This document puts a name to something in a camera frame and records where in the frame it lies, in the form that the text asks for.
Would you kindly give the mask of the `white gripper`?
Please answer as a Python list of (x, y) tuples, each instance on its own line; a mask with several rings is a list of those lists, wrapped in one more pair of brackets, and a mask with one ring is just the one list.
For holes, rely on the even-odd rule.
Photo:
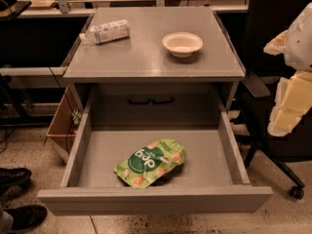
[(273, 38), (263, 48), (272, 56), (284, 53), (285, 63), (297, 71), (278, 83), (275, 105), (267, 131), (273, 137), (291, 133), (302, 116), (312, 108), (312, 3), (293, 21), (289, 30)]

